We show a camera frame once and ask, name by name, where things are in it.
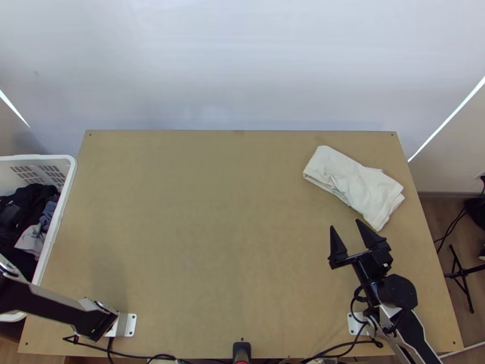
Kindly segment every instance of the clothing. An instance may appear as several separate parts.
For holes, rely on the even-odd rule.
[[[0,254],[17,266],[29,281],[37,262],[32,254],[14,246],[29,226],[39,223],[45,205],[58,194],[54,186],[35,183],[0,197]]]
[[[17,249],[23,250],[26,253],[33,254],[36,260],[41,256],[42,248],[44,247],[45,232],[41,229],[41,224],[29,226],[20,236],[15,244]]]
[[[55,197],[54,200],[49,201],[45,205],[45,209],[42,212],[41,218],[39,219],[43,232],[47,232],[49,230],[50,222],[52,221],[52,216],[54,215],[54,211],[56,210],[58,200],[59,198]]]
[[[381,169],[364,167],[329,146],[320,146],[303,178],[337,196],[379,231],[404,201],[403,187]]]

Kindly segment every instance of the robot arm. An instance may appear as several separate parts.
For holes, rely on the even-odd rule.
[[[356,223],[368,250],[351,256],[336,230],[330,227],[330,267],[352,265],[365,293],[365,297],[359,297],[358,289],[355,298],[368,304],[364,312],[349,314],[351,332],[358,332],[368,323],[362,335],[387,342],[401,363],[442,363],[426,341],[424,328],[413,310],[418,305],[414,285],[399,275],[387,275],[393,259],[386,238],[362,221]]]
[[[33,285],[0,254],[0,314],[18,311],[65,323],[77,335],[93,341],[135,332],[136,315],[119,313],[101,301],[76,301]]]

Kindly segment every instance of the black cable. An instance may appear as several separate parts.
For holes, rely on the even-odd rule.
[[[109,360],[110,364],[115,364],[113,362],[113,359],[111,358],[111,347],[113,346],[114,339],[115,339],[114,337],[110,337],[109,340],[108,340],[107,355],[108,355],[108,360]]]
[[[466,212],[463,212],[463,214],[462,214],[462,215],[460,215],[460,214],[458,214],[457,218],[456,218],[456,219],[454,219],[454,221],[452,222],[452,224],[454,223],[453,227],[452,227],[452,225],[450,224],[450,226],[448,226],[448,229],[446,229],[446,233],[444,234],[444,236],[443,236],[442,238],[440,238],[440,239],[438,239],[438,240],[437,240],[437,241],[440,241],[440,240],[441,240],[441,244],[440,244],[440,246],[439,246],[438,250],[436,250],[436,253],[439,253],[439,252],[440,252],[441,248],[443,247],[443,244],[444,244],[445,239],[446,239],[446,238],[447,238],[449,235],[451,235],[451,233],[453,232],[453,230],[455,230],[455,227],[457,226],[458,222],[459,222],[459,221],[460,221],[460,220],[461,220],[461,219],[462,219],[462,218],[463,218],[463,217],[466,215]]]
[[[77,336],[77,335],[71,335],[71,336],[63,337],[62,339],[65,342],[68,342],[68,343],[71,343],[71,344],[74,344],[74,345],[85,346],[86,348],[91,348],[91,349],[99,350],[99,351],[105,352],[107,354],[109,352],[109,354],[114,354],[114,355],[121,356],[121,357],[125,357],[125,358],[131,358],[131,359],[147,359],[147,360],[153,360],[153,359],[176,360],[176,357],[174,357],[173,355],[170,355],[170,354],[157,354],[155,356],[130,355],[130,354],[124,354],[122,352],[118,352],[118,351],[111,350],[111,348],[104,349],[104,348],[100,348],[99,346],[85,344],[85,343],[80,343],[79,342],[79,336]]]
[[[366,322],[365,325],[362,325],[362,327],[360,327],[360,330],[357,332],[357,335],[355,336],[355,340],[352,341],[352,342],[348,342],[348,343],[342,343],[342,344],[339,344],[339,345],[335,345],[333,347],[331,347],[330,349],[326,349],[322,352],[319,352],[317,355],[315,356],[312,356],[310,358],[306,358],[304,360],[301,361],[301,364],[306,364],[308,362],[311,362],[312,360],[315,360],[315,359],[318,359],[318,358],[323,358],[323,359],[331,359],[331,358],[340,358],[342,356],[345,356],[347,355],[349,352],[351,352],[351,350],[354,348],[355,345],[357,344],[374,344],[375,346],[377,346],[378,348],[383,348],[384,345],[375,340],[375,339],[371,339],[371,340],[363,340],[363,341],[357,341],[359,339],[359,336],[360,334],[362,333],[362,330],[368,325],[369,323]],[[343,346],[349,346],[350,345],[350,348],[347,349],[346,351],[344,351],[343,353],[341,354],[337,354],[337,355],[326,355],[328,352],[331,352],[335,349],[338,349],[338,348],[342,348]]]
[[[396,321],[394,322],[394,324],[392,324],[391,327],[389,327],[389,328],[383,328],[383,333],[385,333],[387,335],[393,334],[398,329],[399,322],[401,321],[401,317],[403,315],[404,315],[404,309],[402,309],[398,313],[398,317],[396,318]]]
[[[483,182],[483,188],[478,196],[478,198],[481,198],[483,197],[483,194],[485,192],[485,176],[480,176],[480,179],[481,181]],[[457,226],[458,222],[466,215],[466,211],[465,211],[465,208],[462,208],[461,211],[458,213],[458,216],[450,223],[450,225],[448,225],[448,228],[446,229],[446,232],[444,233],[444,235],[439,238],[439,239],[436,239],[434,240],[433,242],[434,243],[437,243],[438,241],[441,241],[441,244],[438,248],[438,250],[436,251],[436,253],[439,253],[441,248],[443,247],[443,244],[444,244],[444,241],[445,239],[451,235],[451,233],[453,232],[453,230],[455,229],[455,227]]]
[[[353,313],[353,304],[355,303],[355,301],[356,301],[356,298],[355,298],[355,297],[352,299],[352,301],[350,301],[350,313],[351,313],[351,315],[352,315],[353,319],[354,319],[355,321],[357,321],[358,323],[367,323],[367,321],[362,321],[362,320],[359,320],[359,319],[358,319],[358,318],[355,316],[355,314]]]

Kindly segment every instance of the white cloth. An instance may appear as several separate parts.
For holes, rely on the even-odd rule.
[[[381,169],[364,167],[329,146],[316,149],[303,178],[337,196],[376,231],[404,201],[403,187]]]
[[[38,260],[44,247],[44,240],[45,232],[41,231],[41,225],[31,225],[22,233],[15,247],[35,255],[35,260]]]

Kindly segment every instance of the white towel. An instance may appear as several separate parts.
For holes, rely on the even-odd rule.
[[[381,169],[364,167],[328,146],[316,148],[303,178],[362,214],[376,231],[404,201],[403,187]]]

